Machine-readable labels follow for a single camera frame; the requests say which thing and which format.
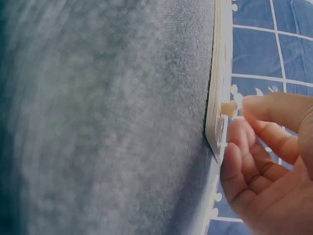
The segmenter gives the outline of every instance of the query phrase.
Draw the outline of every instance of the gray felt surface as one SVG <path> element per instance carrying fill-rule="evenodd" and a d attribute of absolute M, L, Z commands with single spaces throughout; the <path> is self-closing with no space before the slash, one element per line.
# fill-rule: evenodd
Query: gray felt surface
<path fill-rule="evenodd" d="M 213 0 L 1 0 L 0 234 L 181 234 Z"/>

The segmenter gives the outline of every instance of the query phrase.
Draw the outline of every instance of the skin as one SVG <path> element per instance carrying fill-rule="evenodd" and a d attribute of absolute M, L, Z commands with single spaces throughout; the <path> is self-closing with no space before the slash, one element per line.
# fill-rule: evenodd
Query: skin
<path fill-rule="evenodd" d="M 231 208 L 258 235 L 313 234 L 313 97 L 246 96 L 243 114 L 229 127 L 221 168 Z M 293 170 L 275 163 L 258 139 Z"/>

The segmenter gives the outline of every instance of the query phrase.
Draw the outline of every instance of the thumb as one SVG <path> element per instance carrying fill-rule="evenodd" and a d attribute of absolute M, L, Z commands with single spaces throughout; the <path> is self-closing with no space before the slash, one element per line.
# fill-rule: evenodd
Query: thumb
<path fill-rule="evenodd" d="M 244 97 L 243 111 L 298 133 L 299 152 L 313 179 L 313 97 L 282 92 L 251 95 Z"/>

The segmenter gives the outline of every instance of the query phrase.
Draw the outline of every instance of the blue cutting mat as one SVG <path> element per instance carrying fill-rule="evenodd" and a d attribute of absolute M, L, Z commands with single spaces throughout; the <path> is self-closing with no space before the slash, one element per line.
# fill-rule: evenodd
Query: blue cutting mat
<path fill-rule="evenodd" d="M 273 91 L 313 95 L 313 0 L 234 0 L 233 4 L 236 92 L 231 99 Z M 275 161 L 292 168 L 267 150 Z M 251 235 L 228 206 L 221 185 L 217 192 L 222 199 L 215 202 L 218 213 L 208 234 Z"/>

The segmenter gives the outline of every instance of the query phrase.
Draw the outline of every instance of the grid line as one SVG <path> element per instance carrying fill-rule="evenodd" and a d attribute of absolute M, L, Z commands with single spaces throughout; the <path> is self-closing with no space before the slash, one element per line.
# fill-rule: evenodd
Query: grid line
<path fill-rule="evenodd" d="M 271 11 L 272 11 L 272 17 L 273 17 L 273 22 L 274 22 L 275 38 L 276 38 L 276 42 L 277 42 L 277 49 L 278 49 L 279 60 L 280 60 L 280 67 L 281 67 L 282 76 L 283 76 L 283 89 L 284 89 L 284 92 L 286 93 L 287 92 L 286 72 L 285 72 L 285 65 L 284 65 L 282 49 L 281 49 L 280 42 L 279 42 L 279 35 L 278 35 L 277 21 L 276 21 L 276 15 L 275 15 L 275 9 L 274 9 L 273 0 L 269 0 L 269 3 L 270 3 Z M 279 165 L 282 164 L 282 159 L 281 158 L 278 159 L 278 164 Z"/>
<path fill-rule="evenodd" d="M 274 29 L 270 29 L 270 28 L 262 28 L 262 27 L 240 25 L 240 24 L 233 24 L 233 27 L 234 28 L 251 29 L 251 30 L 256 30 L 256 31 L 269 32 L 269 33 L 275 33 L 275 30 Z M 304 35 L 301 35 L 301 34 L 290 33 L 290 32 L 285 32 L 285 31 L 281 31 L 281 30 L 277 30 L 277 33 L 281 34 L 281 35 L 301 38 L 301 39 L 305 39 L 305 40 L 309 40 L 309 41 L 313 42 L 313 38 L 312 37 L 304 36 Z"/>
<path fill-rule="evenodd" d="M 237 223 L 243 223 L 242 219 L 238 219 L 238 218 L 231 218 L 231 217 L 214 217 L 211 218 L 211 220 L 218 220 L 218 221 L 225 221 L 225 222 L 237 222 Z"/>
<path fill-rule="evenodd" d="M 262 80 L 268 80 L 273 82 L 283 82 L 283 78 L 281 77 L 271 77 L 271 76 L 261 76 L 261 75 L 253 75 L 253 74 L 241 74 L 241 73 L 233 73 L 233 77 L 240 77 L 240 78 L 253 78 L 253 79 L 262 79 Z M 288 84 L 295 84 L 295 85 L 301 85 L 306 87 L 313 87 L 313 83 L 310 82 L 302 82 L 294 79 L 287 79 L 286 83 Z"/>

